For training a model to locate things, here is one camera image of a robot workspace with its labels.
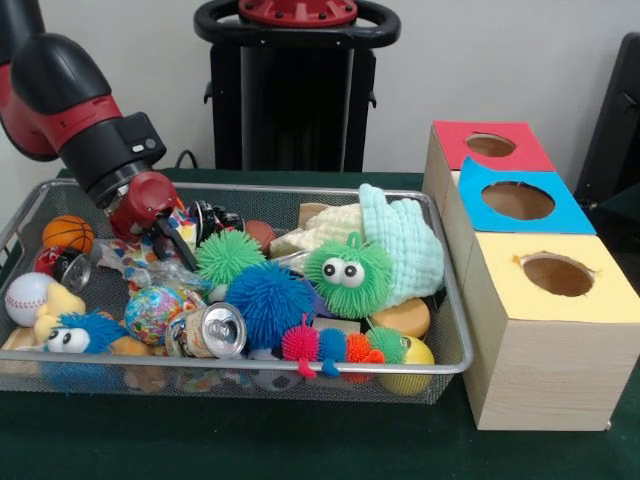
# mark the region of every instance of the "white baseball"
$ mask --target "white baseball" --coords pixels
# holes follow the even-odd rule
[[[47,303],[47,287],[55,282],[44,273],[25,273],[16,278],[4,297],[4,304],[11,319],[23,327],[33,327],[36,311]]]

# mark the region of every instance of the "white wall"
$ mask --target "white wall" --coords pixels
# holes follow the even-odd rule
[[[78,41],[125,114],[145,111],[169,147],[213,165],[209,45],[193,32],[204,0],[41,0],[47,28]],[[435,119],[529,121],[570,185],[579,175],[620,40],[637,0],[381,0],[403,20],[381,49],[365,169],[422,171]],[[4,225],[59,162],[21,158],[0,133]]]
[[[422,171],[436,119],[520,120],[578,180],[638,0],[383,0],[403,21],[378,56],[366,167]]]

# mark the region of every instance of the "basket rim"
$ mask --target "basket rim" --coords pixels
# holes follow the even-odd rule
[[[0,248],[4,248],[13,235],[16,234],[21,220],[38,204],[38,201],[54,187],[78,186],[74,179],[52,179],[36,185],[29,193],[25,201],[11,217],[0,234]],[[174,182],[175,187],[193,188],[204,190],[223,191],[250,191],[250,192],[279,192],[299,194],[323,194],[323,195],[357,195],[357,188],[324,188],[324,187],[293,187],[277,185],[248,185],[248,184],[217,184],[197,182]],[[458,334],[458,340],[462,347],[462,358],[458,363],[445,365],[390,365],[368,363],[336,363],[336,368],[342,373],[370,373],[370,374],[417,374],[417,375],[452,375],[467,370],[473,361],[473,346],[470,336],[469,324],[462,304],[460,291],[456,281],[449,247],[442,227],[440,214],[431,197],[411,190],[385,190],[387,197],[404,197],[417,200],[427,206],[429,220],[434,234],[440,240],[444,254],[444,286],[453,309],[453,317]],[[202,369],[234,369],[234,370],[281,370],[295,371],[297,362],[270,361],[270,360],[245,360],[245,359],[203,359],[203,358],[178,358],[178,357],[142,357],[120,355],[90,355],[71,353],[51,353],[33,351],[0,350],[0,361],[35,361],[35,362],[62,362],[62,363],[90,363],[110,365],[141,365],[157,367],[178,368],[202,368]],[[314,371],[322,370],[322,363],[309,364]]]

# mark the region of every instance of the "green puffer ball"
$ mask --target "green puffer ball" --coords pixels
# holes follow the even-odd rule
[[[265,261],[260,244],[247,233],[223,230],[196,250],[198,273],[214,285],[227,285],[245,268]]]
[[[385,363],[400,365],[407,356],[407,345],[402,334],[393,328],[373,327],[367,332],[371,348],[384,353]]]

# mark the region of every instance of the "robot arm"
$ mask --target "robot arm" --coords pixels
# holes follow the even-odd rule
[[[195,269],[168,227],[179,200],[171,181],[152,168],[166,153],[158,133],[144,113],[122,116],[82,47],[45,33],[38,0],[0,0],[0,123],[25,156],[59,156],[118,237],[168,238]],[[162,243],[154,242],[161,258]]]

